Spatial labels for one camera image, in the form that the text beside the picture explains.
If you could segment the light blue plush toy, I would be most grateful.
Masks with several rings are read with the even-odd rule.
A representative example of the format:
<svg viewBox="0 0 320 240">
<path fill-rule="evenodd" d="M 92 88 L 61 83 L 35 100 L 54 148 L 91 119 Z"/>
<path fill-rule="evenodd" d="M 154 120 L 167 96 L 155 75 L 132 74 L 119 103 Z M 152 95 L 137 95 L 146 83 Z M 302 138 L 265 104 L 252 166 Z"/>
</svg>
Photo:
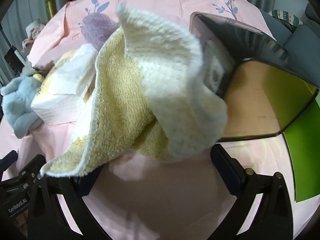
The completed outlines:
<svg viewBox="0 0 320 240">
<path fill-rule="evenodd" d="M 1 88 L 3 114 L 18 139 L 43 123 L 31 108 L 31 103 L 42 85 L 42 79 L 40 74 L 19 76 Z"/>
</svg>

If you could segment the tissue pack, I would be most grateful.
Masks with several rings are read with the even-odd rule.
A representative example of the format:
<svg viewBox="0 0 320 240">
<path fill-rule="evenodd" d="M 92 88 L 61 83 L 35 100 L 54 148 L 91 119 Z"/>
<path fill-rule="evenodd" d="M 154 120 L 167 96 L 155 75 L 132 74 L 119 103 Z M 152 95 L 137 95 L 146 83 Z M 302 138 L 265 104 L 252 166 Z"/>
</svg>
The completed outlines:
<svg viewBox="0 0 320 240">
<path fill-rule="evenodd" d="M 78 120 L 94 88 L 97 53 L 87 43 L 63 54 L 55 63 L 31 103 L 31 109 L 44 123 L 58 125 Z"/>
</svg>

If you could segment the yellow and white towel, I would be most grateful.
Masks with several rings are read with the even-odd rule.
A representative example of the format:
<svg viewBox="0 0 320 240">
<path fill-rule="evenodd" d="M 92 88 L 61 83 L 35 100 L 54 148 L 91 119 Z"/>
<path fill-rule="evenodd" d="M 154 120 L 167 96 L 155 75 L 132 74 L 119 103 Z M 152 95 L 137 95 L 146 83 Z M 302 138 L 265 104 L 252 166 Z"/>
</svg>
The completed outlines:
<svg viewBox="0 0 320 240">
<path fill-rule="evenodd" d="M 116 7 L 119 28 L 95 61 L 86 125 L 42 176 L 82 177 L 129 151 L 170 163 L 222 138 L 227 105 L 206 84 L 202 47 L 187 29 L 146 10 Z"/>
</svg>

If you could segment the purple knitted cloth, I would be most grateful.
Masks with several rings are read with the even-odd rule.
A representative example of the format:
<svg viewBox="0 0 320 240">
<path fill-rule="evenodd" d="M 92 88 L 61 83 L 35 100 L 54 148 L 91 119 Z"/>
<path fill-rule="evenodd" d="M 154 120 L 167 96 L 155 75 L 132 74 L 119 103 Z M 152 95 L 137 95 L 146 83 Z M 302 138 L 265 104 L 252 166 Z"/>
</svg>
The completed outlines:
<svg viewBox="0 0 320 240">
<path fill-rule="evenodd" d="M 80 30 L 85 40 L 99 51 L 118 27 L 106 14 L 96 12 L 84 17 Z"/>
</svg>

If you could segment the pink floral tablecloth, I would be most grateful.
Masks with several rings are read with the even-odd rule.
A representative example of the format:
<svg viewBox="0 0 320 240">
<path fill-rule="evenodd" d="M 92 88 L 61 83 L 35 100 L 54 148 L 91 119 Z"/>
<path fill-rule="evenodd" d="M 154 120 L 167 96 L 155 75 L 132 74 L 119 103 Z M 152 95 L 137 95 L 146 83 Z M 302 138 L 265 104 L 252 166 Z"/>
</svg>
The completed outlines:
<svg viewBox="0 0 320 240">
<path fill-rule="evenodd" d="M 115 5 L 105 10 L 110 18 Z M 194 11 L 213 13 L 215 0 L 125 0 L 127 6 L 154 11 L 156 14 L 189 28 Z M 240 1 L 241 21 L 248 22 L 271 35 L 254 2 Z M 91 0 L 75 0 L 66 6 L 66 20 L 73 29 L 67 41 L 84 43 L 76 25 L 85 16 L 85 7 L 94 9 Z M 47 126 L 43 124 L 23 139 L 17 139 L 3 118 L 1 121 L 1 157 L 17 150 L 16 164 L 4 173 L 13 177 L 37 154 L 48 160 L 65 152 L 75 123 Z M 291 161 L 284 137 L 228 142 L 226 151 L 244 167 L 260 174 L 281 172 L 287 183 L 293 212 L 294 237 L 303 227 L 302 202 L 295 201 Z M 209 150 L 179 163 L 164 164 L 152 157 L 128 153 L 105 167 L 84 201 L 95 219 L 113 239 L 207 239 L 224 219 L 236 198 L 229 194 L 217 170 L 210 163 Z"/>
</svg>

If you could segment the green gift box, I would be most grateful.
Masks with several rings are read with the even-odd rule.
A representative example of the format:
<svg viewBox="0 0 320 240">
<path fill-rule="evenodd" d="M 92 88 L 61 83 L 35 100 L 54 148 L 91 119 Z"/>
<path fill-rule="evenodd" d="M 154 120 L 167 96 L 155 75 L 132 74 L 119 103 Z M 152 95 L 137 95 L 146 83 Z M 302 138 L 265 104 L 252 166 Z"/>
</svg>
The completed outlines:
<svg viewBox="0 0 320 240">
<path fill-rule="evenodd" d="M 278 68 L 267 72 L 264 88 L 284 133 L 295 182 L 295 200 L 319 195 L 319 89 Z"/>
</svg>

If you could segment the striped cushion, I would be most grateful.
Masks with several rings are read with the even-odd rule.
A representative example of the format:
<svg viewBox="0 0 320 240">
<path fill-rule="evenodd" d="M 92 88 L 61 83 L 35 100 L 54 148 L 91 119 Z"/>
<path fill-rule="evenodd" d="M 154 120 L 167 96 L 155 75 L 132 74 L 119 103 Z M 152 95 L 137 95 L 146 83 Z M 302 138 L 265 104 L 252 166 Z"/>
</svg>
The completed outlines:
<svg viewBox="0 0 320 240">
<path fill-rule="evenodd" d="M 284 11 L 284 10 L 272 10 L 269 11 L 268 14 L 282 22 L 288 23 L 292 26 L 299 26 L 303 24 L 303 22 L 294 14 Z"/>
</svg>

